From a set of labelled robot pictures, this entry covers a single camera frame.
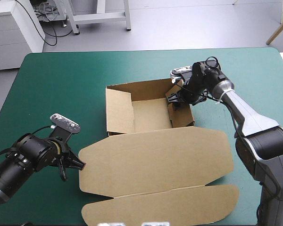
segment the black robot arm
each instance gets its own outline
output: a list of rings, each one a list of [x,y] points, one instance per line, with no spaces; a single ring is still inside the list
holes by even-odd
[[[59,114],[50,119],[55,126],[51,126],[54,130],[49,137],[42,139],[28,133],[0,152],[6,154],[0,163],[0,204],[6,203],[34,172],[46,166],[58,167],[63,181],[67,180],[66,168],[84,168],[85,163],[67,144],[72,134],[80,132],[80,126]]]

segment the white cabinet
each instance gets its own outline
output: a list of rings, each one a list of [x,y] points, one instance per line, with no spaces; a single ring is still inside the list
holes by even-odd
[[[29,0],[19,0],[32,17],[39,33],[45,34]],[[0,70],[19,68],[29,53],[40,53],[44,41],[25,10],[14,0],[0,1]]]

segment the box lid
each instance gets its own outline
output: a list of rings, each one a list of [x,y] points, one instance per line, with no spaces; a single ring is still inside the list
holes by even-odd
[[[79,157],[80,189],[110,197],[203,186],[233,170],[226,134],[197,127],[110,136]]]
[[[168,92],[166,92],[166,97],[177,93],[181,90],[180,87],[183,86],[183,81],[180,80],[177,85],[174,85]],[[176,109],[173,106],[173,103],[168,105],[168,111],[170,120],[174,128],[184,127],[187,125],[193,125],[195,120],[193,114],[191,113],[190,105],[187,103],[180,103],[180,108]]]
[[[131,93],[106,89],[107,131],[134,133]]]
[[[120,90],[132,94],[132,101],[164,98],[167,90],[173,87],[171,79],[137,81],[107,86],[108,89]]]
[[[141,226],[149,221],[169,222],[171,226],[202,225],[225,218],[234,209],[238,195],[234,185],[176,189],[87,204],[82,216],[90,226],[112,222]]]

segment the white table leg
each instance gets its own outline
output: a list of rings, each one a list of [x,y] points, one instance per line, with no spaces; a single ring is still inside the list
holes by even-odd
[[[125,6],[125,17],[126,17],[127,31],[130,31],[131,30],[131,19],[130,19],[130,11],[129,11],[128,0],[124,0],[124,6]]]
[[[70,0],[63,0],[63,2],[64,2],[64,7],[66,9],[66,13],[67,13],[69,22],[71,24],[72,30],[75,34],[79,34],[79,30],[76,27],[75,20],[74,20],[74,12],[72,10],[72,4]]]
[[[106,0],[98,0],[96,13],[105,13],[105,12],[106,12]]]

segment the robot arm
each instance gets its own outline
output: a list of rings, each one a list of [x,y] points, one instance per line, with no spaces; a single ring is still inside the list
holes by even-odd
[[[221,72],[218,60],[212,58],[174,69],[172,82],[183,80],[183,86],[168,101],[178,108],[180,103],[195,105],[210,98],[228,108],[236,129],[236,151],[249,173],[262,185],[258,224],[283,226],[283,128],[242,100],[235,93],[234,84]]]
[[[50,119],[56,125],[51,126],[54,130],[49,137],[41,139],[35,132],[28,133],[11,148],[0,152],[0,155],[6,154],[6,159],[0,163],[0,204],[6,203],[34,172],[46,166],[58,167],[63,181],[67,180],[65,168],[84,168],[85,163],[67,144],[72,134],[80,132],[80,126],[59,114]]]

